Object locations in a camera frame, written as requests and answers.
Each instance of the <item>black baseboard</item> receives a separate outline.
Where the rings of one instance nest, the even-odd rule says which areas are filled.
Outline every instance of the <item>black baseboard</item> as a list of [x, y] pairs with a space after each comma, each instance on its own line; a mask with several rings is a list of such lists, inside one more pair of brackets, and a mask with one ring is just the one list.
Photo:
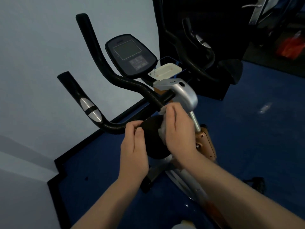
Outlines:
[[[122, 114], [114, 118], [111, 122], [112, 123], [119, 123], [124, 118], [132, 114], [134, 111], [139, 109], [141, 106], [147, 103], [147, 100], [142, 99], [130, 108], [128, 108], [126, 111], [124, 111]], [[93, 142], [96, 138], [101, 136], [104, 133], [101, 129], [95, 131], [93, 134], [91, 134], [89, 137], [84, 139], [82, 142], [79, 142], [76, 146], [71, 148], [69, 151], [61, 155], [59, 158], [55, 159], [55, 165], [58, 169], [59, 174], [56, 175], [54, 178], [52, 178], [50, 181], [48, 181], [48, 187], [51, 193], [51, 197], [54, 203], [54, 207], [57, 213], [58, 221], [60, 224], [60, 227], [62, 229], [69, 229], [72, 227], [68, 212], [65, 208], [65, 205], [63, 203], [63, 200], [61, 198], [58, 184], [67, 176], [66, 172], [63, 169], [63, 164], [69, 160], [72, 156], [74, 156], [76, 153], [78, 153], [80, 150], [82, 150], [85, 146]]]

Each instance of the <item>red bag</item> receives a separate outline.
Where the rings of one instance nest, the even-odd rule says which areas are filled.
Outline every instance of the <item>red bag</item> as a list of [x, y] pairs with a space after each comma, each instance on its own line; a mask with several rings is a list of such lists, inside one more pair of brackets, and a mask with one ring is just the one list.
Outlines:
[[276, 54], [288, 59], [296, 59], [301, 54], [304, 47], [305, 42], [301, 37], [301, 31], [299, 31], [294, 35], [294, 37], [287, 38], [282, 42], [276, 51]]

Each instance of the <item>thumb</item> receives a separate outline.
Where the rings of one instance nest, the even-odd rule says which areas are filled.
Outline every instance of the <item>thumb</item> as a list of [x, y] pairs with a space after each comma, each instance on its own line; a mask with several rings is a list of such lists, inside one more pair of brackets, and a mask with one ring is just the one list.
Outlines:
[[139, 127], [135, 131], [135, 150], [134, 151], [146, 151], [145, 146], [145, 137], [144, 137], [144, 130]]

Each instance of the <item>person's right hand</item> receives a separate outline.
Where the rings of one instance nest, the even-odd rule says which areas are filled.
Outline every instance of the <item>person's right hand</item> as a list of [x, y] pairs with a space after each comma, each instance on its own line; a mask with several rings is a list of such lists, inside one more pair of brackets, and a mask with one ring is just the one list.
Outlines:
[[178, 159], [183, 160], [197, 152], [193, 120], [180, 103], [166, 105], [166, 146]]

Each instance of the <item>black handlebar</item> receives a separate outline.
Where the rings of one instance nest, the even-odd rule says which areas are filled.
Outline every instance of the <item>black handlebar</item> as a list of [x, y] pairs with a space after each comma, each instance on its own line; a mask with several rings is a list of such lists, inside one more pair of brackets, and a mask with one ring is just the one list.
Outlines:
[[76, 21], [83, 34], [90, 54], [102, 75], [117, 87], [140, 93], [149, 103], [154, 104], [159, 111], [164, 106], [164, 102], [158, 98], [155, 92], [145, 84], [117, 75], [109, 66], [102, 53], [101, 47], [99, 46], [88, 15], [78, 14], [76, 15]]
[[180, 39], [172, 34], [165, 26], [164, 16], [163, 16], [163, 5], [162, 0], [152, 0], [153, 7], [155, 10], [155, 17], [157, 26], [159, 29], [159, 33], [161, 33], [171, 44], [173, 44], [176, 48], [177, 54], [179, 56], [180, 61], [187, 65], [191, 72], [193, 72], [198, 78], [207, 78], [209, 80], [219, 82], [219, 79], [215, 79], [208, 75], [204, 69], [195, 64], [188, 56], [182, 45]]
[[196, 37], [196, 34], [193, 32], [191, 21], [189, 18], [182, 19], [182, 26], [184, 33], [188, 40], [196, 46], [203, 54], [206, 55], [208, 61], [206, 65], [202, 69], [208, 69], [211, 67], [215, 62], [215, 54], [214, 51], [211, 48], [208, 48], [203, 45], [203, 42], [199, 42], [199, 40]]
[[[103, 131], [110, 134], [123, 134], [125, 132], [126, 124], [130, 121], [135, 120], [146, 120], [150, 117], [154, 112], [158, 110], [158, 108], [149, 104], [144, 107], [137, 114], [132, 116], [130, 119], [123, 123], [112, 123], [109, 122], [102, 112], [97, 108], [97, 106], [90, 100], [90, 98], [86, 95], [86, 93], [79, 86], [77, 81], [73, 78], [70, 72], [66, 71], [60, 74], [58, 77], [59, 81], [63, 84], [63, 86], [67, 89], [70, 95], [75, 99], [78, 105], [82, 108], [82, 110], [86, 113], [86, 115], [90, 118], [90, 120]], [[170, 101], [175, 94], [172, 90], [168, 90], [162, 96], [158, 97], [160, 101], [164, 101], [167, 103]]]

